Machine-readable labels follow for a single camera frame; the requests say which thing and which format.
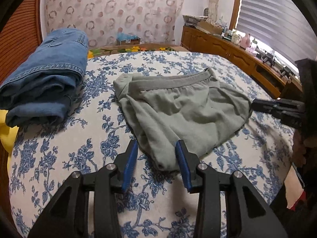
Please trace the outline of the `yellow plush toy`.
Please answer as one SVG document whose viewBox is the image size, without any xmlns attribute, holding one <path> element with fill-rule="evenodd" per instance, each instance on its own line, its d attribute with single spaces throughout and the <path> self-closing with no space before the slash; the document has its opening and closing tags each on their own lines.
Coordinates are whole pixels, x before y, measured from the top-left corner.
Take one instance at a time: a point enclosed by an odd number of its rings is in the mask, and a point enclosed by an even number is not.
<svg viewBox="0 0 317 238">
<path fill-rule="evenodd" d="M 1 138 L 1 144 L 8 155 L 7 169 L 8 169 L 8 173 L 10 173 L 12 151 L 13 151 L 14 143 L 16 141 L 19 127 L 17 126 L 9 127 L 6 125 L 5 118 L 6 118 L 7 112 L 8 112 L 7 110 L 0 111 L 0 138 Z"/>
</svg>

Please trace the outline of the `wooden louvred wardrobe door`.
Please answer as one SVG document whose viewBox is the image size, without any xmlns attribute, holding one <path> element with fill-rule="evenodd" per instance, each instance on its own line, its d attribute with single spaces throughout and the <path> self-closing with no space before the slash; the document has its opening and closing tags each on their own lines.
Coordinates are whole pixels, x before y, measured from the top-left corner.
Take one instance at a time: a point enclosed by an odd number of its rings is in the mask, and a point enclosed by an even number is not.
<svg viewBox="0 0 317 238">
<path fill-rule="evenodd" d="M 1 82 L 41 43 L 40 0 L 23 0 L 1 31 Z"/>
</svg>

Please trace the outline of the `folded blue jeans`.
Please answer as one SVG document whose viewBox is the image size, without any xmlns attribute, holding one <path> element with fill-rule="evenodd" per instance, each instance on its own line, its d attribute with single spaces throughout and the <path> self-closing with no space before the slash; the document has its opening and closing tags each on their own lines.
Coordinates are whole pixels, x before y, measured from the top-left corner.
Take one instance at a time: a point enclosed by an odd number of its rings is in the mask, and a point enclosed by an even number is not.
<svg viewBox="0 0 317 238">
<path fill-rule="evenodd" d="M 88 50 L 88 36 L 81 30 L 58 29 L 48 34 L 1 84 L 6 125 L 63 122 L 83 80 Z"/>
</svg>

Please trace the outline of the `cardboard box blue contents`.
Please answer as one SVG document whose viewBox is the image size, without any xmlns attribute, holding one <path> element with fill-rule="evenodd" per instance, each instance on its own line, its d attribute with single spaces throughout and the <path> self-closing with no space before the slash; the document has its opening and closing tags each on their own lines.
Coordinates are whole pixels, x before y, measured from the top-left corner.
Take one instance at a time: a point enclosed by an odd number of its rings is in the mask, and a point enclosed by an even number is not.
<svg viewBox="0 0 317 238">
<path fill-rule="evenodd" d="M 124 34 L 120 32 L 118 33 L 116 37 L 116 44 L 119 46 L 138 45 L 139 43 L 140 43 L 140 38 L 135 35 Z"/>
</svg>

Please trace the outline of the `blue floral white bedsheet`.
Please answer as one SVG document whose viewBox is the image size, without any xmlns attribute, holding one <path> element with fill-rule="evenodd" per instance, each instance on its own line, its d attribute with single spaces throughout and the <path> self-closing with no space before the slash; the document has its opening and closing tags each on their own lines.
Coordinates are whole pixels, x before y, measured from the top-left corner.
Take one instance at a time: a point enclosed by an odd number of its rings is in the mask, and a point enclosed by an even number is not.
<svg viewBox="0 0 317 238">
<path fill-rule="evenodd" d="M 133 134 L 116 102 L 113 81 L 123 73 L 175 76 L 211 68 L 217 79 L 250 99 L 269 95 L 225 58 L 191 52 L 141 52 L 88 61 L 83 83 L 62 125 L 19 130 L 9 171 L 11 211 L 17 231 L 27 237 L 44 207 L 73 171 L 93 173 L 123 153 Z M 249 121 L 204 162 L 217 171 L 240 170 L 268 203 L 290 169 L 294 130 L 268 114 Z M 156 171 L 139 153 L 126 195 L 116 198 L 124 237 L 191 237 L 198 195 L 189 194 L 179 173 Z"/>
</svg>

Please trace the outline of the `grey zebra window blind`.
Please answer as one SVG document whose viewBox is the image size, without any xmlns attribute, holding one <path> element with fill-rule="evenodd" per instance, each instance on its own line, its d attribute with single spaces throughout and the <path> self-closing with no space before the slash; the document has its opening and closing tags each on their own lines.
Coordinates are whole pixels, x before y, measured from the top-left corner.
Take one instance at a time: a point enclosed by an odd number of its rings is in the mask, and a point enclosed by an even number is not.
<svg viewBox="0 0 317 238">
<path fill-rule="evenodd" d="M 316 35 L 291 0 L 241 0 L 236 27 L 291 62 L 316 59 Z"/>
</svg>

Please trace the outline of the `colourful flower blanket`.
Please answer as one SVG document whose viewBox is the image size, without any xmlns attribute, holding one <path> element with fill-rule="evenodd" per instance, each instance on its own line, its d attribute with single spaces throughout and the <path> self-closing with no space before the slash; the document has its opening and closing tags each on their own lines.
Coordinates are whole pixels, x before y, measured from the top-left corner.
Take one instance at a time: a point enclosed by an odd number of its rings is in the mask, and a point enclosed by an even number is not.
<svg viewBox="0 0 317 238">
<path fill-rule="evenodd" d="M 175 51 L 174 46 L 160 44 L 141 44 L 141 45 L 122 45 L 122 46 L 104 46 L 88 51 L 88 59 L 101 57 L 103 55 L 112 55 L 119 53 L 134 53 L 148 51 Z"/>
</svg>

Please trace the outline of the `pink bottle on sideboard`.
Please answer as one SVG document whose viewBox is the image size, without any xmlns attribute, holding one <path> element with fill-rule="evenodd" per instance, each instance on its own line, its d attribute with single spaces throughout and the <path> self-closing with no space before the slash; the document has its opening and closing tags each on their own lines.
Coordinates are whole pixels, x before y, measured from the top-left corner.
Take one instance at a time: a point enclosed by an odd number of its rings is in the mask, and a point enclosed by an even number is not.
<svg viewBox="0 0 317 238">
<path fill-rule="evenodd" d="M 251 40 L 250 40 L 250 34 L 246 34 L 243 38 L 240 40 L 240 47 L 243 49 L 247 49 L 251 46 Z"/>
</svg>

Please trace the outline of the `patterned sheer curtain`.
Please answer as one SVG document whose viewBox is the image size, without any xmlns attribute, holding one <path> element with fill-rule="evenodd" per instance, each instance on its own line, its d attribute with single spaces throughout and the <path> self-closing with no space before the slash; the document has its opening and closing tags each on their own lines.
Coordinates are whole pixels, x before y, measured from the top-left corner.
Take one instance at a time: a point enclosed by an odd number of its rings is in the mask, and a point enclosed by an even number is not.
<svg viewBox="0 0 317 238">
<path fill-rule="evenodd" d="M 84 31 L 90 48 L 115 45 L 119 37 L 173 44 L 184 0 L 44 0 L 46 32 Z"/>
</svg>

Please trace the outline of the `wooden sideboard cabinet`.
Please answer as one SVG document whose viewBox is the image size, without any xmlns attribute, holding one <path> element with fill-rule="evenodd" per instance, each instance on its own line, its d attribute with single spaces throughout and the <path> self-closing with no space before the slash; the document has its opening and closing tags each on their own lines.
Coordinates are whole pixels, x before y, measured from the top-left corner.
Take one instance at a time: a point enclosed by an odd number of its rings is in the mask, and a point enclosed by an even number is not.
<svg viewBox="0 0 317 238">
<path fill-rule="evenodd" d="M 301 84 L 293 77 L 281 77 L 273 68 L 247 51 L 221 37 L 206 34 L 193 27 L 184 26 L 181 46 L 191 52 L 219 55 L 239 67 L 261 86 L 272 98 L 303 101 Z"/>
</svg>

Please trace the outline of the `grey-green pants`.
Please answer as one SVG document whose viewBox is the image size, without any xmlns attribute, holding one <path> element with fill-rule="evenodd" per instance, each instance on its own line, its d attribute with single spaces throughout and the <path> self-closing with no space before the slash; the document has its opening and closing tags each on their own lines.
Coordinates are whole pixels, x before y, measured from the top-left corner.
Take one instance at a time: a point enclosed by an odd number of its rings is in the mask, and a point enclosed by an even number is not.
<svg viewBox="0 0 317 238">
<path fill-rule="evenodd" d="M 251 116 L 251 101 L 211 68 L 190 75 L 122 74 L 115 94 L 140 149 L 161 171 L 178 169 L 180 140 L 199 157 L 230 139 Z"/>
</svg>

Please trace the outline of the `cardboard box on sideboard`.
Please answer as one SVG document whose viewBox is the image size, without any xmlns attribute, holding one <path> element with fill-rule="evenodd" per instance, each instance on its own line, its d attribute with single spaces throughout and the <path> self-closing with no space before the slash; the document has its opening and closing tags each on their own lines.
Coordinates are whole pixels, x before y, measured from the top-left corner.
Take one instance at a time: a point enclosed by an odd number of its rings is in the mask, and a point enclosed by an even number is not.
<svg viewBox="0 0 317 238">
<path fill-rule="evenodd" d="M 197 27 L 197 29 L 199 29 L 205 33 L 209 33 L 209 34 L 221 35 L 221 33 L 223 31 L 223 28 L 221 26 L 213 25 L 213 24 L 210 24 L 206 21 L 199 22 L 196 27 Z"/>
</svg>

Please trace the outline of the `black stand near window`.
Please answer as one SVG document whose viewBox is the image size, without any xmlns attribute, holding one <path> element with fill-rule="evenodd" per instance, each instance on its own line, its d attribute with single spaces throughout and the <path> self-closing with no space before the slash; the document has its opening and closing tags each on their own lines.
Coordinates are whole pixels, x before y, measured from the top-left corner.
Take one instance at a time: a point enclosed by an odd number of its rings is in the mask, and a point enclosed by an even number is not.
<svg viewBox="0 0 317 238">
<path fill-rule="evenodd" d="M 271 67 L 275 65 L 275 58 L 270 53 L 264 53 L 262 51 L 257 51 L 256 57 L 262 61 L 263 64 L 267 64 Z"/>
</svg>

